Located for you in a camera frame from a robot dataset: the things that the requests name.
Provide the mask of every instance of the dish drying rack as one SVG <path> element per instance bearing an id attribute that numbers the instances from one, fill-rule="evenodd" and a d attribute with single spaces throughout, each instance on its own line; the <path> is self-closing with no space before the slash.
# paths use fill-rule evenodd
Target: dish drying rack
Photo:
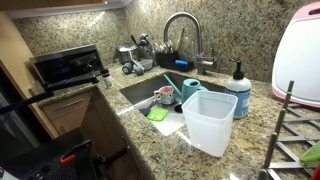
<path id="1" fill-rule="evenodd" d="M 313 163 L 303 163 L 300 161 L 300 158 L 295 155 L 284 143 L 286 142 L 299 142 L 307 143 L 308 145 L 313 146 L 320 140 L 320 136 L 306 136 L 303 132 L 294 127 L 291 123 L 307 123 L 308 125 L 314 126 L 318 130 L 320 129 L 320 123 L 316 120 L 320 120 L 320 117 L 310 118 L 305 116 L 303 113 L 298 111 L 296 108 L 302 107 L 298 104 L 289 104 L 291 98 L 291 91 L 293 88 L 294 81 L 290 81 L 288 91 L 283 103 L 283 107 L 280 110 L 277 124 L 274 132 L 271 134 L 269 141 L 269 146 L 267 150 L 267 155 L 262 166 L 262 169 L 259 172 L 258 180 L 270 180 L 271 177 L 274 180 L 281 180 L 280 176 L 277 174 L 277 170 L 292 170 L 292 169 L 301 169 L 312 176 L 315 171 L 315 168 L 319 165 L 319 162 Z M 291 113 L 294 118 L 285 118 L 286 113 Z M 292 136 L 280 137 L 281 127 L 289 131 Z M 271 162 L 272 155 L 275 148 L 278 148 L 284 155 L 288 156 L 290 162 Z"/>

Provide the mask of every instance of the bowl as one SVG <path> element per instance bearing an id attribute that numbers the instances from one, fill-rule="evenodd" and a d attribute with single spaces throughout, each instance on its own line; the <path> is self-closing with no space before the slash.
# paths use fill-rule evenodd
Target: bowl
<path id="1" fill-rule="evenodd" d="M 143 66 L 145 71 L 148 71 L 153 67 L 152 59 L 142 59 L 141 61 L 139 61 L 139 63 L 141 64 L 141 66 Z"/>

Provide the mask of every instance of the toaster oven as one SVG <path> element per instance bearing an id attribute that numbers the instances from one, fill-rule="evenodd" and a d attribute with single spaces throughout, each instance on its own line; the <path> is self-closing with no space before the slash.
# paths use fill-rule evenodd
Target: toaster oven
<path id="1" fill-rule="evenodd" d="M 95 45 L 87 45 L 30 58 L 42 84 L 71 82 L 103 68 Z"/>

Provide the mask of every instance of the blue label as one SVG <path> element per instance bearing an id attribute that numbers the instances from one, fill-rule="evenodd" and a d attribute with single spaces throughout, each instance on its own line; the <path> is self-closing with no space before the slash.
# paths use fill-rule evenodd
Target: blue label
<path id="1" fill-rule="evenodd" d="M 238 97 L 238 103 L 236 109 L 234 111 L 235 117 L 243 117 L 248 114 L 249 109 L 249 101 L 250 101 L 250 90 L 242 91 L 242 92 L 235 92 L 229 89 L 225 90 L 225 93 L 232 94 Z"/>

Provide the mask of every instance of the pump bottle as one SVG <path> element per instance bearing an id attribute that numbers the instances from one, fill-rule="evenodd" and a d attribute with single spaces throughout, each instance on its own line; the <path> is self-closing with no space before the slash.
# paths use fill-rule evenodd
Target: pump bottle
<path id="1" fill-rule="evenodd" d="M 106 84 L 106 87 L 107 88 L 111 87 L 112 86 L 112 82 L 111 82 L 111 79 L 110 79 L 110 74 L 109 74 L 108 68 L 103 68 L 102 70 L 100 70 L 100 72 L 101 72 L 101 75 L 103 77 L 103 81 Z"/>
<path id="2" fill-rule="evenodd" d="M 227 81 L 225 93 L 238 97 L 238 103 L 233 117 L 235 119 L 241 119 L 248 114 L 251 82 L 244 77 L 244 72 L 241 70 L 241 61 L 233 59 L 230 61 L 237 63 L 237 69 L 233 72 L 233 78 Z"/>

